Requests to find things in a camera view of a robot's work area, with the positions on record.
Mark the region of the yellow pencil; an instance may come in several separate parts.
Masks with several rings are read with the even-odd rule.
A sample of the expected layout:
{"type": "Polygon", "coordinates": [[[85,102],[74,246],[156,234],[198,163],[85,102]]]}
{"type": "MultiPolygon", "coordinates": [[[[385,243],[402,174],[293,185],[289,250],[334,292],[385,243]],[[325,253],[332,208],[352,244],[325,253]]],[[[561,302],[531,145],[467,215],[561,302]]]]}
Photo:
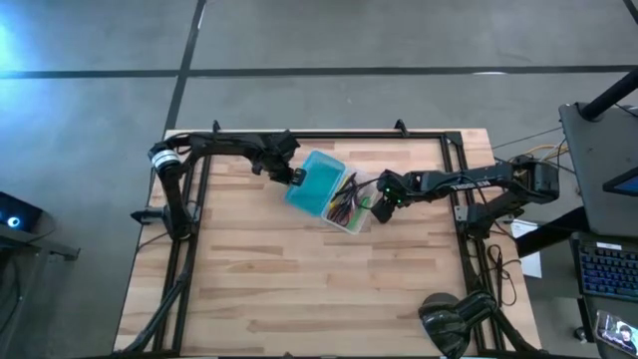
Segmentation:
{"type": "Polygon", "coordinates": [[[347,188],[337,190],[330,200],[330,206],[333,207],[336,205],[351,204],[356,197],[357,192],[358,188],[356,186],[349,186],[347,188]]]}

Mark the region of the clear plastic supply box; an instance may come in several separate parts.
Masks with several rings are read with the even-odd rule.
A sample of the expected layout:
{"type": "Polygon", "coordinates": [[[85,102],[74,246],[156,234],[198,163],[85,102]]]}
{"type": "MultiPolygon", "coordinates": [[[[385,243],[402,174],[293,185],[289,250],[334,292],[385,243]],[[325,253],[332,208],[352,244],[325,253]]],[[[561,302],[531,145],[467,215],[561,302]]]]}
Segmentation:
{"type": "Polygon", "coordinates": [[[372,206],[376,203],[377,199],[379,198],[380,193],[378,192],[377,188],[376,188],[376,181],[378,180],[377,176],[373,176],[370,175],[364,171],[358,170],[358,169],[354,169],[354,168],[347,168],[345,170],[345,172],[342,174],[341,179],[337,182],[337,185],[335,187],[334,193],[338,190],[338,188],[341,186],[341,184],[343,183],[343,181],[347,178],[347,176],[351,173],[356,173],[356,182],[357,182],[357,188],[358,188],[358,192],[356,194],[356,197],[354,198],[352,204],[352,211],[355,207],[356,204],[359,204],[361,199],[364,196],[369,196],[371,198],[371,202],[370,202],[370,206],[368,207],[368,213],[367,213],[367,217],[365,220],[365,223],[363,225],[363,227],[361,228],[361,230],[358,233],[352,233],[350,232],[346,226],[341,226],[339,224],[333,223],[332,221],[329,221],[327,219],[327,212],[329,209],[329,205],[330,205],[330,200],[328,201],[328,204],[326,205],[326,207],[323,210],[323,213],[321,215],[321,218],[327,222],[330,225],[335,226],[336,228],[343,230],[347,233],[350,234],[359,234],[365,231],[369,231],[370,227],[371,227],[371,208],[372,206]]]}

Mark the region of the black pen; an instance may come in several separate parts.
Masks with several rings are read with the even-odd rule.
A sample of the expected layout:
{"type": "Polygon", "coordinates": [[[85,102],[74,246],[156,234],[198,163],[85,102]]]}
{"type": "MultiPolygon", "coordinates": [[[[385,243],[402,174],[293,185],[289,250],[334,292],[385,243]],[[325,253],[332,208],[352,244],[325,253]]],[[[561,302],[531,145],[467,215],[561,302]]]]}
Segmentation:
{"type": "Polygon", "coordinates": [[[335,196],[342,195],[356,188],[357,187],[356,175],[357,175],[356,173],[349,174],[347,178],[343,181],[341,186],[338,188],[338,190],[335,192],[335,196]]]}

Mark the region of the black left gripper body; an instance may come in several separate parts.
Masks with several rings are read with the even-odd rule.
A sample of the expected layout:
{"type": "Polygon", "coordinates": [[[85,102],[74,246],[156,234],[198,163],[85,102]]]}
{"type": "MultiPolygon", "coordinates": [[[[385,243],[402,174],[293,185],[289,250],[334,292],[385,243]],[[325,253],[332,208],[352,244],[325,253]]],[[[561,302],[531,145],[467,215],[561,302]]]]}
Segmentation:
{"type": "Polygon", "coordinates": [[[260,175],[267,172],[269,178],[276,182],[293,182],[294,169],[290,161],[300,147],[294,135],[285,130],[279,133],[259,134],[261,145],[253,156],[252,172],[260,175]]]}

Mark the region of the green marker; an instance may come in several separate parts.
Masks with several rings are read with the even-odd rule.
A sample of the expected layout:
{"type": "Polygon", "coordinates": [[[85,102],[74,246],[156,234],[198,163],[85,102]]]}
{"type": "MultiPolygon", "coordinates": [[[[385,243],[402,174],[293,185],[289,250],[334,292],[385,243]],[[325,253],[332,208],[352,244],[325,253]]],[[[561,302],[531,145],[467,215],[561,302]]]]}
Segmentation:
{"type": "Polygon", "coordinates": [[[352,233],[358,233],[363,227],[367,213],[368,207],[370,206],[371,198],[369,196],[364,196],[359,204],[356,204],[353,211],[351,212],[350,220],[346,225],[346,228],[352,233]]]}

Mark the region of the smartphone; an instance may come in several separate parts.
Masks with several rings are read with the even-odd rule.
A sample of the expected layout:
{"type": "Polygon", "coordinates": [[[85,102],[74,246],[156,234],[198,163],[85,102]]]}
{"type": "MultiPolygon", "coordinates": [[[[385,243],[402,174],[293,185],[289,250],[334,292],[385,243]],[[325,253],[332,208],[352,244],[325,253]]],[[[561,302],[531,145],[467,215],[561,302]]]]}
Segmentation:
{"type": "Polygon", "coordinates": [[[607,311],[598,310],[594,334],[602,343],[638,359],[638,326],[607,311]]]}

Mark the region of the white paper sheet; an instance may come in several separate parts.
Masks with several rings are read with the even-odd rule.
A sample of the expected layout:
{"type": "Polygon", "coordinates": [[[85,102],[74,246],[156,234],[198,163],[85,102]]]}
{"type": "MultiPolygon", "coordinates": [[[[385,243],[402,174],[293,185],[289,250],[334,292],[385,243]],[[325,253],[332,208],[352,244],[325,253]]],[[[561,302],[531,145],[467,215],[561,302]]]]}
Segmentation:
{"type": "MultiPolygon", "coordinates": [[[[510,225],[511,233],[514,238],[520,238],[529,232],[537,230],[538,225],[534,222],[514,219],[510,225]]],[[[532,253],[521,259],[521,269],[524,276],[541,278],[541,258],[539,252],[532,253]]]]}

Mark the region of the black tablet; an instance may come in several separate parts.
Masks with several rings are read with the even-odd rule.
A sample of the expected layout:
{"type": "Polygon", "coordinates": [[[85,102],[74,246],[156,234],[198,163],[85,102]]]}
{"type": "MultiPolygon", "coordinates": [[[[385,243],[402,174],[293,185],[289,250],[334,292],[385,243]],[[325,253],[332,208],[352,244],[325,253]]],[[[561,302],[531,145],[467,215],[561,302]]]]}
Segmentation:
{"type": "Polygon", "coordinates": [[[603,184],[603,190],[628,196],[638,196],[638,167],[608,180],[603,184]]]}

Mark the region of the black box blue light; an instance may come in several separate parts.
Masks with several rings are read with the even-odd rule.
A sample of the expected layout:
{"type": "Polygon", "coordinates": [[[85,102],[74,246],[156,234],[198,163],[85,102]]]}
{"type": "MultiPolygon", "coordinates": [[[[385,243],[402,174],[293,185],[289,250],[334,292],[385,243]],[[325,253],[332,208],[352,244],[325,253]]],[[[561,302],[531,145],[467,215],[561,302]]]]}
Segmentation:
{"type": "Polygon", "coordinates": [[[0,191],[0,224],[33,233],[42,214],[40,207],[0,191]]]}

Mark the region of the blue plastic box lid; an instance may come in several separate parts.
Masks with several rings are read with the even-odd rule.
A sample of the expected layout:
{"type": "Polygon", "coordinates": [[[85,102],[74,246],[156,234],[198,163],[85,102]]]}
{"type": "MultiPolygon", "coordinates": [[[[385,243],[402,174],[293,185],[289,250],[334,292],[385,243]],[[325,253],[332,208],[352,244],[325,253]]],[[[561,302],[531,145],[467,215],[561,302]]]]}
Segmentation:
{"type": "Polygon", "coordinates": [[[346,166],[333,157],[313,150],[301,169],[305,171],[305,177],[300,185],[289,187],[285,201],[312,216],[321,216],[346,166]]]}

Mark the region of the black pole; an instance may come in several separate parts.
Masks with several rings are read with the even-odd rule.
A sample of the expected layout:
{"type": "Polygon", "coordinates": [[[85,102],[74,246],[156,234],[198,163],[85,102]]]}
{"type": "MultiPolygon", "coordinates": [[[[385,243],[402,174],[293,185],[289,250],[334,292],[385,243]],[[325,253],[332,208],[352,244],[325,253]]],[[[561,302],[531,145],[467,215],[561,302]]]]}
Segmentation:
{"type": "Polygon", "coordinates": [[[588,122],[599,122],[599,117],[618,101],[638,88],[638,67],[627,73],[592,102],[580,107],[581,118],[588,122]]]}

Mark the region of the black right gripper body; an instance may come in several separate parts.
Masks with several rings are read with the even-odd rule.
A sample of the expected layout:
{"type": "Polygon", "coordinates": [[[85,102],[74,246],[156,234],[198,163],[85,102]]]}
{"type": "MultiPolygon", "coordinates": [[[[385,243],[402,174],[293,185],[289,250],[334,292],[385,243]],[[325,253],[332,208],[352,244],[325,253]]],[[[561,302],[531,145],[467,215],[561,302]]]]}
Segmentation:
{"type": "Polygon", "coordinates": [[[408,205],[416,201],[417,176],[404,175],[390,170],[383,171],[377,181],[377,190],[382,197],[380,203],[390,205],[408,205]]]}

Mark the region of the laptop with blue keys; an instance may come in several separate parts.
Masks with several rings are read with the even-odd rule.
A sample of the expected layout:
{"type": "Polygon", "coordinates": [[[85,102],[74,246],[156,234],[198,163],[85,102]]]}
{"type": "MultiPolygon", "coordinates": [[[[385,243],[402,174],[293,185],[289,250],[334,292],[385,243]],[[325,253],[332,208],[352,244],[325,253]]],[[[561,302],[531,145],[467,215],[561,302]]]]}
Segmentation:
{"type": "Polygon", "coordinates": [[[581,294],[638,302],[638,242],[573,232],[569,243],[581,294]]]}

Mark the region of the black desk lamp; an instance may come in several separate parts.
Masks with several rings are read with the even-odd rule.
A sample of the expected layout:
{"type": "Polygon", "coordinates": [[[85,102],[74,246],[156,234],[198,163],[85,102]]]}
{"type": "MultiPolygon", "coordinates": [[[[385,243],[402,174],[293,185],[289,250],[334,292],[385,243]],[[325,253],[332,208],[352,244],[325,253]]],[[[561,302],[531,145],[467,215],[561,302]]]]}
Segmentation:
{"type": "Polygon", "coordinates": [[[448,293],[427,297],[418,317],[428,337],[448,359],[460,359],[471,342],[472,330],[497,310],[492,295],[475,291],[458,300],[448,293]]]}

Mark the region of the black floor stand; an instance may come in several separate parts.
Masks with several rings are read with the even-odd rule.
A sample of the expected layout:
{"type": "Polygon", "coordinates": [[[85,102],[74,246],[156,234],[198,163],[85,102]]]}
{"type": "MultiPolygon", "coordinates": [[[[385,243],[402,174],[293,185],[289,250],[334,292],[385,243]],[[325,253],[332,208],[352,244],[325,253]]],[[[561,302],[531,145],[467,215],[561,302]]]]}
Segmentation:
{"type": "Polygon", "coordinates": [[[76,260],[80,248],[48,239],[48,236],[53,232],[54,229],[45,234],[33,234],[0,224],[0,244],[16,249],[37,249],[49,254],[60,255],[66,260],[76,260]]]}

